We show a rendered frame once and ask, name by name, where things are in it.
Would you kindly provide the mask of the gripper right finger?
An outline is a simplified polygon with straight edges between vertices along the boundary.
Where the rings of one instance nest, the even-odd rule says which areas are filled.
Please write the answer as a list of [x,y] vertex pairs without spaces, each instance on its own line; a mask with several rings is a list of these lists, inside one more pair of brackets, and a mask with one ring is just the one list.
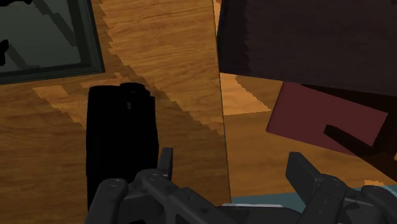
[[300,152],[289,153],[286,178],[305,204],[296,224],[397,224],[397,196],[389,190],[352,189],[321,174]]

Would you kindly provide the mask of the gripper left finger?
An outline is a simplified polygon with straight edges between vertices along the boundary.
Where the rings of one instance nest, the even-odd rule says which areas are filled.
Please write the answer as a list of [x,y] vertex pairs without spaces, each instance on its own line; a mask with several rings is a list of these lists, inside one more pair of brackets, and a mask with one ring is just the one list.
[[104,180],[84,224],[230,224],[230,217],[190,188],[171,181],[173,149],[164,148],[156,169],[124,179]]

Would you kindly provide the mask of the teal rug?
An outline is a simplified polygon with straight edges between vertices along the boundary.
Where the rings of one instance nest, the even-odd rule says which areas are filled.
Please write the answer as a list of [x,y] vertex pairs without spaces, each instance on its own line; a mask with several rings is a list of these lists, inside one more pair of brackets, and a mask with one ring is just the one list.
[[[380,186],[389,190],[397,197],[397,185],[385,185],[381,181],[365,180],[364,185]],[[232,197],[232,204],[261,204],[261,205],[280,205],[298,212],[305,209],[305,204],[297,193],[277,193],[269,195],[252,195],[244,197]]]

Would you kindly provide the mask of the black cylinder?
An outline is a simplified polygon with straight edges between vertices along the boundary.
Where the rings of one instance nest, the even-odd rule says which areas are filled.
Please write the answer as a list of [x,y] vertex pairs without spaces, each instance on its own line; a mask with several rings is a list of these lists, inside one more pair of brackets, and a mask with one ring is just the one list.
[[155,98],[140,83],[100,85],[88,92],[87,203],[108,178],[130,183],[158,162]]

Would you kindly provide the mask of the dark red chair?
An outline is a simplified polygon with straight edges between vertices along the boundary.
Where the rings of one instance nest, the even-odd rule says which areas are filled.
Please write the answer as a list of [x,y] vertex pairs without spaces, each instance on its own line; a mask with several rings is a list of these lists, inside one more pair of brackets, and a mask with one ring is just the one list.
[[317,165],[355,185],[397,185],[397,96],[285,82],[267,132],[313,145]]

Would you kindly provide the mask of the dark grey framed panel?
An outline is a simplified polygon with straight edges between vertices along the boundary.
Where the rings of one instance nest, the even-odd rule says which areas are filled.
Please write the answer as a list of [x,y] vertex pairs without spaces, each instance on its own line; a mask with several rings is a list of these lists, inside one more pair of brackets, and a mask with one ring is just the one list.
[[103,73],[93,0],[0,0],[0,85]]

